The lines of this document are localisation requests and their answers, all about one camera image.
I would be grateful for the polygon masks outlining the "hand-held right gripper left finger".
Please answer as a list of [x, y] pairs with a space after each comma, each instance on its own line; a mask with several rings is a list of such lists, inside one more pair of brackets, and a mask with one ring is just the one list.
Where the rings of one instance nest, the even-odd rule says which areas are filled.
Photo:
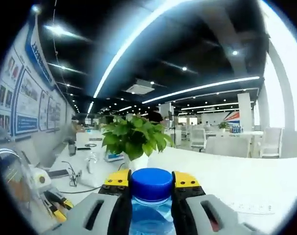
[[98, 193], [74, 206], [45, 235], [128, 235], [132, 218], [131, 170], [110, 174]]

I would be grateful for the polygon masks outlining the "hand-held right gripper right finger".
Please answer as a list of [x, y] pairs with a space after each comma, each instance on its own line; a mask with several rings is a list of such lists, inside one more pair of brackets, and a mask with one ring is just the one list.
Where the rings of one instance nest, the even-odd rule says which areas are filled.
[[219, 198], [206, 194], [195, 177], [172, 172], [171, 215], [178, 235], [257, 235]]

